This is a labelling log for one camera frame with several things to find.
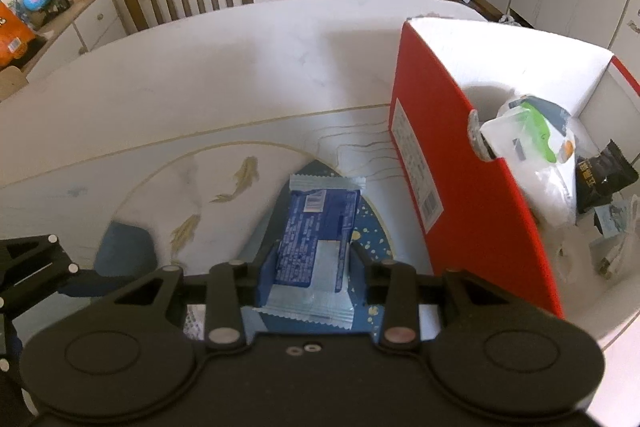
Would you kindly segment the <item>blue white snack packet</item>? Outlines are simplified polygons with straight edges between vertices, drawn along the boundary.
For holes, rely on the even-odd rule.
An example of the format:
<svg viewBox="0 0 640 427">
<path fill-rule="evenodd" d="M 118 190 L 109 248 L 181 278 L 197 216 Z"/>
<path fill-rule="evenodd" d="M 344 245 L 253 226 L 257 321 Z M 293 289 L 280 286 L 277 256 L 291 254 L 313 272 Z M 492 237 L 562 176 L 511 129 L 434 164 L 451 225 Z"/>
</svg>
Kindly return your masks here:
<svg viewBox="0 0 640 427">
<path fill-rule="evenodd" d="M 276 272 L 259 310 L 312 324 L 350 329 L 348 260 L 363 178 L 293 174 Z"/>
</svg>

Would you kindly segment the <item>black snack packet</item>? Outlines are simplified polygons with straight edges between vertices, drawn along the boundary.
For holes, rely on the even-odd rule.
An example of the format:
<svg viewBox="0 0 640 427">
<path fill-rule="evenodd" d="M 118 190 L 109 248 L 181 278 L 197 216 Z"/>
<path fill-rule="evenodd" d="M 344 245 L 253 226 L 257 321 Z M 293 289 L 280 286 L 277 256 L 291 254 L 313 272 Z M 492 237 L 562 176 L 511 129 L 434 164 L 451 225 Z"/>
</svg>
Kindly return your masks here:
<svg viewBox="0 0 640 427">
<path fill-rule="evenodd" d="M 575 176 L 576 207 L 581 215 L 593 207 L 609 204 L 616 192 L 639 180 L 638 171 L 613 140 L 596 156 L 578 156 Z"/>
</svg>

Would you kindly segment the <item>white tissue pack green grey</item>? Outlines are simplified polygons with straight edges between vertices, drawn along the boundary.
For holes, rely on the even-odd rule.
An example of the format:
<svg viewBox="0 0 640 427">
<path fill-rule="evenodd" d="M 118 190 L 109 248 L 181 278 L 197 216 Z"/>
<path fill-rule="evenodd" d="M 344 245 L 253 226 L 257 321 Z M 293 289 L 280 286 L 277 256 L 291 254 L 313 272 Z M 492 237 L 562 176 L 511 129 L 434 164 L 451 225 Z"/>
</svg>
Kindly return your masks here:
<svg viewBox="0 0 640 427">
<path fill-rule="evenodd" d="M 575 222 L 576 140 L 566 109 L 538 96 L 511 98 L 480 134 L 539 220 L 552 228 Z"/>
</svg>

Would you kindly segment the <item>red cardboard shoe box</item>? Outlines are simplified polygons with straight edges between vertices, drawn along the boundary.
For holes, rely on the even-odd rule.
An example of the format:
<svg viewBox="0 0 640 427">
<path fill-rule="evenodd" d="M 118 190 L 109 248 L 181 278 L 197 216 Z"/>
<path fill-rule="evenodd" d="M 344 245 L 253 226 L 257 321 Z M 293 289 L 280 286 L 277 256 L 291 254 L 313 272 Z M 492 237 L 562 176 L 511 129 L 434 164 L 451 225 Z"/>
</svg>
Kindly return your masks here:
<svg viewBox="0 0 640 427">
<path fill-rule="evenodd" d="M 639 180 L 613 195 L 630 202 L 625 232 L 605 239 L 596 207 L 576 212 L 571 225 L 587 237 L 603 289 L 563 303 L 547 253 L 559 228 L 535 216 L 480 134 L 506 101 L 524 95 L 570 113 L 576 161 L 613 140 L 639 173 L 639 85 L 610 50 L 498 23 L 422 16 L 402 26 L 390 133 L 432 268 L 468 270 L 608 337 L 639 314 Z"/>
</svg>

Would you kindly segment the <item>small teal packet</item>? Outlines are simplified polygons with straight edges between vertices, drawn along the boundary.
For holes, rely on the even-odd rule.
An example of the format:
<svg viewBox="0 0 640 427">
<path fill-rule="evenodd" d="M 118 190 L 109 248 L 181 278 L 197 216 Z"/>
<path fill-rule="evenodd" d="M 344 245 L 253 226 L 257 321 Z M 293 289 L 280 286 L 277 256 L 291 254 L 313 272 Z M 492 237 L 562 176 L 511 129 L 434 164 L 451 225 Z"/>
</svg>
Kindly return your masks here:
<svg viewBox="0 0 640 427">
<path fill-rule="evenodd" d="M 594 224 L 605 239 L 626 231 L 630 213 L 628 199 L 594 208 Z"/>
</svg>

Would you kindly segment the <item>blue round pattern table mat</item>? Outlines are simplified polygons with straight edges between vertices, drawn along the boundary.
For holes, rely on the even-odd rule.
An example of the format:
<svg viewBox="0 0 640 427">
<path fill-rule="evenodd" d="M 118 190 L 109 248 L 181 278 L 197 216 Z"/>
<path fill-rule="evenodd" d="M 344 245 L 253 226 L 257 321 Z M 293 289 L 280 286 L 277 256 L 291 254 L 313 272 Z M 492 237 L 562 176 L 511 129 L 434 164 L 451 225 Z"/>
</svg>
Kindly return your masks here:
<svg viewBox="0 0 640 427">
<path fill-rule="evenodd" d="M 286 213 L 278 199 L 293 173 L 331 176 L 310 156 L 266 144 L 228 144 L 171 161 L 126 197 L 108 225 L 94 269 L 142 277 L 163 265 L 188 275 L 252 261 Z"/>
</svg>

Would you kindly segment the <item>orange snack bag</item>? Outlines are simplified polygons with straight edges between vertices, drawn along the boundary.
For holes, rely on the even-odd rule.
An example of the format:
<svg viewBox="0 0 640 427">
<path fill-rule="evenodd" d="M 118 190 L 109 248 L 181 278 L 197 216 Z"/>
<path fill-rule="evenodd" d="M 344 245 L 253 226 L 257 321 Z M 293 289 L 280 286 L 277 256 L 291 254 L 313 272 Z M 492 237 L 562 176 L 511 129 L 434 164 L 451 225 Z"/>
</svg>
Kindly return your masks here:
<svg viewBox="0 0 640 427">
<path fill-rule="evenodd" d="M 34 32 L 3 2 L 0 2 L 0 66 L 21 60 L 28 52 Z"/>
</svg>

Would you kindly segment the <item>white side drawer cabinet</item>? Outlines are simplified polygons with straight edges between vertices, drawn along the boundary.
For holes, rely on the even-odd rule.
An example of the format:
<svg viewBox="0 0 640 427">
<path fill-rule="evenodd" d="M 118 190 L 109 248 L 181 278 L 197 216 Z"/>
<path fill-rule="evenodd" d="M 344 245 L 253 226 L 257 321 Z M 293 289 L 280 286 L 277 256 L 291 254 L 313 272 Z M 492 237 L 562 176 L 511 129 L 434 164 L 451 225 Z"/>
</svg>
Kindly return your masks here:
<svg viewBox="0 0 640 427">
<path fill-rule="evenodd" d="M 43 80 L 76 58 L 125 38 L 127 31 L 114 0 L 74 0 L 67 11 L 44 25 L 39 35 L 46 42 L 23 67 L 29 83 Z"/>
</svg>

